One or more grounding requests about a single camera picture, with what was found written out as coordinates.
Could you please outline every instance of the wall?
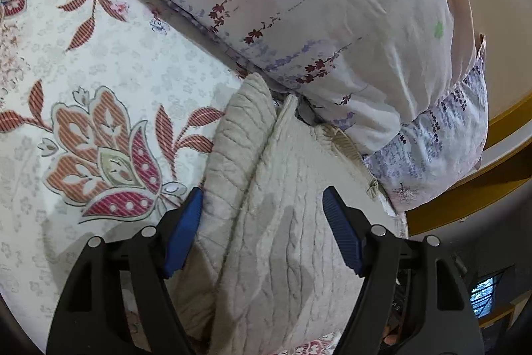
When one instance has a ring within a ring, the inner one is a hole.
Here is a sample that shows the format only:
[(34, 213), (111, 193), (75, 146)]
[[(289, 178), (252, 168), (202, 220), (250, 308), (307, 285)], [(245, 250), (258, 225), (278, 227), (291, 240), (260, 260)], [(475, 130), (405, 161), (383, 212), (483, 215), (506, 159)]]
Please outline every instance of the wall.
[(532, 0), (471, 0), (476, 32), (486, 33), (490, 118), (532, 92)]
[(495, 307), (532, 289), (532, 198), (476, 240), (462, 245), (458, 254), (479, 277), (513, 267), (499, 283)]
[(486, 230), (508, 218), (516, 209), (522, 207), (523, 203), (530, 197), (532, 197), (532, 179), (502, 199), (462, 220), (454, 221), (423, 234), (411, 236), (411, 239), (421, 241), (426, 235), (433, 234), (438, 236), (443, 243), (451, 246), (451, 248), (459, 248), (461, 245), (470, 244)]

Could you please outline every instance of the blue gripper pad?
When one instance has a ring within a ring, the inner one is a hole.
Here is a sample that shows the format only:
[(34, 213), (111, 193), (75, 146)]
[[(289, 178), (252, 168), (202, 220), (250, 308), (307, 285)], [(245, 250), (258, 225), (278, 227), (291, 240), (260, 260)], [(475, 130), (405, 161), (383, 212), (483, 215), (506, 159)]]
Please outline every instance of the blue gripper pad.
[(165, 278), (170, 278), (174, 272), (183, 268), (198, 231), (202, 206), (203, 191), (197, 189), (168, 240), (166, 261), (163, 266)]
[(340, 201), (341, 199), (334, 187), (328, 187), (324, 191), (322, 203), (325, 217), (340, 248), (345, 265), (360, 275), (363, 267), (362, 241), (347, 221), (343, 210), (346, 206)]

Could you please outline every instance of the floral bedsheet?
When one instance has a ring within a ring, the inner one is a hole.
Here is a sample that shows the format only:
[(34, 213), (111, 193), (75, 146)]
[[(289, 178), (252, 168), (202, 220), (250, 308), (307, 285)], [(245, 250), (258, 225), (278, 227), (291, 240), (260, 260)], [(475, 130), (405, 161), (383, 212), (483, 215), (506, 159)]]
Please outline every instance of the floral bedsheet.
[(160, 0), (0, 0), (0, 291), (39, 348), (86, 241), (202, 183), (241, 76)]
[(334, 349), (341, 338), (341, 331), (334, 331), (312, 340), (311, 342), (301, 344), (291, 350), (284, 350), (272, 355), (333, 355)]

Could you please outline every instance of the metal screw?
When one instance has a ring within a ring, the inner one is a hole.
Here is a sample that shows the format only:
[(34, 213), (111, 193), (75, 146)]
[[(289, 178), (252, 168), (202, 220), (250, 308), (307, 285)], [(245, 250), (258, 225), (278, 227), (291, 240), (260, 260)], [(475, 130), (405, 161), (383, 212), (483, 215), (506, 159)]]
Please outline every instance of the metal screw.
[(102, 238), (99, 236), (93, 236), (91, 239), (89, 239), (89, 242), (87, 243), (89, 247), (95, 248), (98, 245), (100, 245), (102, 242)]
[(433, 247), (437, 247), (440, 245), (440, 239), (435, 235), (429, 235), (427, 236), (427, 244), (432, 245)]
[(146, 226), (144, 229), (140, 231), (140, 234), (144, 236), (145, 238), (151, 238), (156, 233), (157, 233), (157, 229), (155, 229), (155, 226)]
[(371, 233), (376, 236), (384, 236), (386, 234), (386, 228), (381, 225), (373, 225), (371, 227)]

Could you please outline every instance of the quilted blanket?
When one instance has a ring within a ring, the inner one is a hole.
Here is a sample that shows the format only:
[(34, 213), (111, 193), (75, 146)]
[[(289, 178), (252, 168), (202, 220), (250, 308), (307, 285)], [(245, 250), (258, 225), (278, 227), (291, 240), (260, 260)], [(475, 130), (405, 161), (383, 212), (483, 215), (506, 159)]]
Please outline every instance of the quilted blanket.
[(252, 74), (216, 133), (197, 243), (174, 287), (185, 329), (208, 339), (209, 353), (267, 354), (345, 327), (362, 280), (323, 214), (329, 185), (373, 224), (406, 236), (347, 136), (303, 124), (296, 107), (291, 95), (276, 116)]

